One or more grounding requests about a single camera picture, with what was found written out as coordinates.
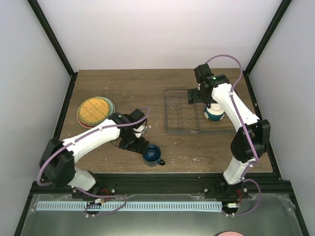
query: black frame bar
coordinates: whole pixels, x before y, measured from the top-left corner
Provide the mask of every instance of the black frame bar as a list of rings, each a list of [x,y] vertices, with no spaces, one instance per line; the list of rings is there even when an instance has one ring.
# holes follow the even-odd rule
[[[255,98],[254,91],[250,82],[249,74],[257,63],[260,55],[266,47],[269,39],[279,24],[282,16],[289,7],[292,0],[282,0],[277,12],[275,13],[267,31],[265,32],[262,40],[260,41],[252,59],[249,62],[246,70],[243,71],[245,81],[251,96],[251,100],[256,114],[262,118],[258,103]],[[51,29],[43,11],[40,8],[37,0],[28,0],[28,3],[32,7],[36,17],[45,30],[49,40],[54,46],[60,60],[62,61],[65,69],[70,75],[70,82],[66,92],[66,96],[63,102],[61,113],[57,122],[56,130],[54,133],[55,138],[60,137],[60,133],[63,127],[65,115],[70,103],[72,91],[74,89],[75,81],[78,72],[74,73],[67,57],[65,56],[53,30]],[[281,173],[276,162],[272,147],[269,143],[268,155],[273,168],[272,173],[247,173],[247,178],[252,178],[260,185],[263,193],[287,193],[291,201],[295,204],[295,213],[298,218],[303,235],[308,236],[303,216],[296,201],[294,191],[292,189],[290,181],[282,180]],[[177,193],[177,194],[196,194],[202,193],[204,189],[210,188],[211,183],[222,176],[222,173],[212,174],[96,174],[96,177],[102,184],[107,184],[110,187],[116,189],[116,194],[162,194],[162,193]],[[252,183],[246,183],[246,187],[249,193],[257,193],[256,186]],[[24,210],[22,212],[19,224],[17,226],[15,235],[20,235],[24,226],[24,222],[32,201],[34,194],[72,194],[72,189],[66,187],[63,189],[56,189],[51,186],[39,187],[36,182],[33,182],[29,196],[27,198]],[[212,198],[211,193],[205,193],[206,198]],[[219,201],[228,201],[228,199],[220,199]]]

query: white wall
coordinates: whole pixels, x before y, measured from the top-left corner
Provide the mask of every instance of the white wall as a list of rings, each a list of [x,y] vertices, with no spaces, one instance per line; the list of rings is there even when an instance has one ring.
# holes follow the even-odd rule
[[[0,3],[0,234],[14,234],[69,76],[26,0]]]
[[[315,3],[292,1],[251,81],[284,179],[291,180],[315,235]]]
[[[246,66],[280,2],[39,0],[74,70]]]

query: blue mug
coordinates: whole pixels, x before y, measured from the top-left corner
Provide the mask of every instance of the blue mug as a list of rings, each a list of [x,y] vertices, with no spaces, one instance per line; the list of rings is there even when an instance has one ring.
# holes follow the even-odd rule
[[[161,149],[156,145],[149,145],[147,152],[143,155],[143,160],[148,166],[165,165],[161,159]]]

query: wooden table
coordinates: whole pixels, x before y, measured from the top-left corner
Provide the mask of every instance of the wooden table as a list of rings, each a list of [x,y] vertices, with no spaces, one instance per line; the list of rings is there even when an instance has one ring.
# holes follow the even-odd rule
[[[213,69],[213,72],[225,74],[232,83],[239,75],[238,69]],[[113,101],[116,111],[125,114],[135,108],[150,107],[148,126],[151,128],[148,128],[144,137],[160,147],[166,165],[148,167],[140,154],[106,143],[84,156],[77,167],[95,173],[223,172],[232,158],[230,144],[233,133],[170,135],[164,129],[164,90],[195,87],[192,69],[81,70],[67,110],[61,139],[86,131],[77,121],[78,107],[90,97],[104,96]],[[236,90],[253,111],[244,79]],[[272,171],[267,154],[259,160],[251,172]]]

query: pink object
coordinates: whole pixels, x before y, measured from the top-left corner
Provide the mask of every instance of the pink object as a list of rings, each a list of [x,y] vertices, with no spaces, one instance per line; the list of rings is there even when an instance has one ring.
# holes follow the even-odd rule
[[[243,236],[242,234],[236,233],[236,232],[225,232],[223,234],[220,234],[218,236]]]

